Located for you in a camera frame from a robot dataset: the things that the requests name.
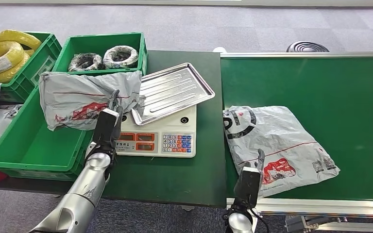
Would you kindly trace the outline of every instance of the green plastic crate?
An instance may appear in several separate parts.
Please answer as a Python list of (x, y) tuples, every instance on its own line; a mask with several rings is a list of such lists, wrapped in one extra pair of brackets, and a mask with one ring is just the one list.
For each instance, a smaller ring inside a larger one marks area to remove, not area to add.
[(44, 71), (50, 71), (61, 52), (61, 45), (54, 34), (26, 33), (38, 38), (42, 44), (11, 81), (2, 84), (0, 100), (23, 103), (38, 84), (39, 74)]
[[(122, 69), (104, 69), (90, 71), (74, 71), (68, 72), (68, 66), (75, 54), (93, 52), (99, 54), (102, 58), (106, 51), (118, 45), (127, 45), (138, 51), (138, 64), (134, 68)], [(111, 35), (77, 35), (69, 37), (62, 48), (53, 71), (67, 72), (68, 74), (86, 74), (90, 76), (98, 76), (103, 74), (111, 74), (117, 72), (134, 72), (142, 71), (145, 75), (147, 71), (148, 51), (145, 45), (143, 33), (122, 33)]]
[(48, 130), (35, 87), (0, 138), (0, 171), (10, 177), (73, 181), (92, 131)]

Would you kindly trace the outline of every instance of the digital scale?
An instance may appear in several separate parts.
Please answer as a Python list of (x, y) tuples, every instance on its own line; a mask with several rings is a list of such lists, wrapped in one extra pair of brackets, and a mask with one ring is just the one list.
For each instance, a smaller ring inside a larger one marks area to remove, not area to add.
[(139, 126), (132, 114), (122, 121), (118, 155), (191, 158), (195, 156), (197, 107), (193, 105)]
[(142, 77), (139, 103), (122, 119), (117, 154), (194, 157), (197, 104), (214, 96), (190, 63)]

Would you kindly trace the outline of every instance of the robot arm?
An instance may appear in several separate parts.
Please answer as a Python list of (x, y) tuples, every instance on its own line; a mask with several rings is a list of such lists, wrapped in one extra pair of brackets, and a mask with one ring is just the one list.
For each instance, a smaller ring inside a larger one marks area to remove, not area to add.
[(104, 109), (85, 155), (85, 167), (56, 208), (29, 233), (84, 233), (109, 180), (120, 135), (122, 108)]
[(226, 233), (254, 233), (258, 219), (262, 220), (255, 209), (258, 192), (263, 178), (265, 153), (258, 149), (258, 163), (255, 167), (246, 164), (234, 187), (236, 198), (223, 216)]
[[(29, 233), (84, 233), (103, 190), (109, 181), (109, 171), (115, 160), (115, 145), (120, 135), (122, 108), (117, 112), (104, 109), (85, 155), (85, 167), (71, 189), (56, 208)], [(227, 233), (254, 233), (257, 218), (255, 205), (261, 187), (264, 151), (258, 150), (255, 167), (246, 165), (239, 175), (234, 193), (237, 196), (223, 216)]]

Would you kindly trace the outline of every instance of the yellow cable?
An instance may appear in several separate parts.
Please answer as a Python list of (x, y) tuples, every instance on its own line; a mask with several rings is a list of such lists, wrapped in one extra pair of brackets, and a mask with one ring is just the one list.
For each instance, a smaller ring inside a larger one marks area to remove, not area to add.
[(16, 66), (23, 59), (22, 46), (14, 41), (0, 42), (0, 73)]
[(35, 53), (35, 50), (25, 50), (25, 53), (32, 57), (32, 55)]
[(22, 66), (26, 63), (28, 59), (29, 59), (29, 55), (24, 53), (24, 56), (21, 62), (19, 62), (13, 68), (0, 73), (0, 83), (8, 83), (15, 76), (15, 74), (22, 68)]
[(15, 30), (5, 30), (0, 32), (0, 42), (2, 41), (16, 41), (22, 45), (28, 46), (35, 51), (42, 44), (42, 42), (35, 36)]

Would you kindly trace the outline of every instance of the metal tray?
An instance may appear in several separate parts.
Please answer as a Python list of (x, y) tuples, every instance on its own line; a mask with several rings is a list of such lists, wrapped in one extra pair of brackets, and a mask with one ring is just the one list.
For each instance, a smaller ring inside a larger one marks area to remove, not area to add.
[(132, 109), (137, 125), (145, 125), (209, 100), (215, 92), (190, 63), (142, 77), (140, 105)]

